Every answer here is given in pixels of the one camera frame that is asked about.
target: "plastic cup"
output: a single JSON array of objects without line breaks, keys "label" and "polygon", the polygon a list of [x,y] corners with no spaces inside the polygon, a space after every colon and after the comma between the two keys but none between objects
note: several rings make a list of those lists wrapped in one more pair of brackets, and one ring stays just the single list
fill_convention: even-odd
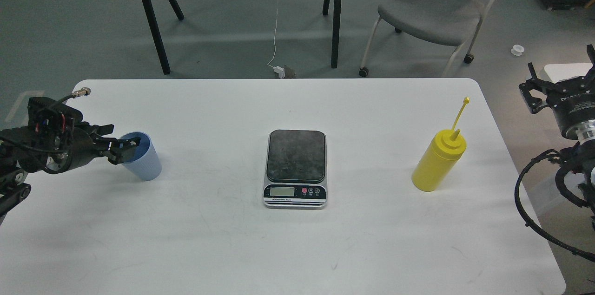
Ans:
[{"label": "plastic cup", "polygon": [[143,181],[157,178],[161,173],[161,162],[149,135],[135,131],[125,134],[120,139],[129,138],[140,138],[140,144],[136,147],[132,159],[122,163],[123,166]]}]

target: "digital scale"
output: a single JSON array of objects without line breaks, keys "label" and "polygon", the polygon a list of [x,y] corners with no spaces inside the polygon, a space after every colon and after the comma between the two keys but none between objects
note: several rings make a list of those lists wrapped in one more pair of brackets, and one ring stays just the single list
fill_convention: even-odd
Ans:
[{"label": "digital scale", "polygon": [[268,208],[319,209],[327,202],[327,143],[320,131],[275,130],[262,198]]}]

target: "bottle cap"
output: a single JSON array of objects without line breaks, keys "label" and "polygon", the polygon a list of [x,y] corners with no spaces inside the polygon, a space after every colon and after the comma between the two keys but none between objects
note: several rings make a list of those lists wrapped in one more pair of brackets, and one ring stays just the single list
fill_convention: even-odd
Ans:
[{"label": "bottle cap", "polygon": [[433,151],[447,160],[458,160],[467,149],[467,142],[461,135],[461,130],[441,130],[434,137]]}]

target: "gray chair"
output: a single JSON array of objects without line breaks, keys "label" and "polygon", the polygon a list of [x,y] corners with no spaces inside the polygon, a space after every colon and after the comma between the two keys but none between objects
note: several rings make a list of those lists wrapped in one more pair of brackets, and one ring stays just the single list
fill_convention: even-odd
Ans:
[{"label": "gray chair", "polygon": [[455,56],[469,39],[469,50],[463,61],[467,64],[473,61],[471,49],[493,2],[489,0],[483,6],[475,0],[385,0],[378,6],[379,17],[368,40],[359,75],[368,76],[365,67],[368,52],[378,23],[385,20],[395,27],[396,33],[404,32],[431,43],[455,46],[442,73],[442,77],[446,77]]}]

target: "metal connector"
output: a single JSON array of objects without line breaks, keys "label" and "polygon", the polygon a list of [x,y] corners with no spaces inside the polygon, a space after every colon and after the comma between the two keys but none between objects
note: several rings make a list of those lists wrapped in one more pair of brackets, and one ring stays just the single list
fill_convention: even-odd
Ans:
[{"label": "metal connector", "polygon": [[72,95],[75,98],[78,98],[78,97],[83,96],[83,95],[84,96],[87,96],[89,94],[91,94],[91,88],[89,88],[89,87],[83,87],[80,90],[77,90],[77,91],[72,92]]}]

